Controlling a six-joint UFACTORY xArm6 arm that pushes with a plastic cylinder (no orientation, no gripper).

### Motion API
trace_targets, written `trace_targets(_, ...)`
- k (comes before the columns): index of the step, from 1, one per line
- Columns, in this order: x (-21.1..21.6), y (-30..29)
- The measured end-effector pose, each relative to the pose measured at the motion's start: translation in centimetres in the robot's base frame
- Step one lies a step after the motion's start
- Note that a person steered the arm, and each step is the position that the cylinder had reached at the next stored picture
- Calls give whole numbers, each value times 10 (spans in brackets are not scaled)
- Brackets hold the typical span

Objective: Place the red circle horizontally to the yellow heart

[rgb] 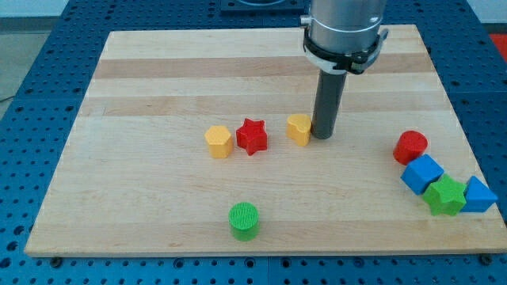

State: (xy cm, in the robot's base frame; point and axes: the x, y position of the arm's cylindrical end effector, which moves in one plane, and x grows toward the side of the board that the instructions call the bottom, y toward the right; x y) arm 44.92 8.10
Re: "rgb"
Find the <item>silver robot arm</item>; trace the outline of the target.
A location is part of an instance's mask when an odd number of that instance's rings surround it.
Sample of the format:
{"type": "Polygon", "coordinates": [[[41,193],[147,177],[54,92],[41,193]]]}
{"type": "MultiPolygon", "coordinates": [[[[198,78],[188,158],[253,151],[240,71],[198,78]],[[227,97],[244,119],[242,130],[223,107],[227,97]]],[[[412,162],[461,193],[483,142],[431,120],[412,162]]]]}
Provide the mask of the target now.
{"type": "Polygon", "coordinates": [[[300,21],[310,41],[322,50],[355,53],[376,42],[386,4],[386,0],[312,0],[300,21]]]}

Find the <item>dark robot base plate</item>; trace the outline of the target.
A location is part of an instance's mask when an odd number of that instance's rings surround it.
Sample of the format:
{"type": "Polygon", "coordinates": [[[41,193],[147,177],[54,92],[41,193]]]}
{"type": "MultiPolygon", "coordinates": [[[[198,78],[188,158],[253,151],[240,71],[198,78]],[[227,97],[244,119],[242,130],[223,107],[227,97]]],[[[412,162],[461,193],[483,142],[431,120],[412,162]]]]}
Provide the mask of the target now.
{"type": "Polygon", "coordinates": [[[311,0],[220,0],[221,15],[300,15],[307,11],[311,0]]]}

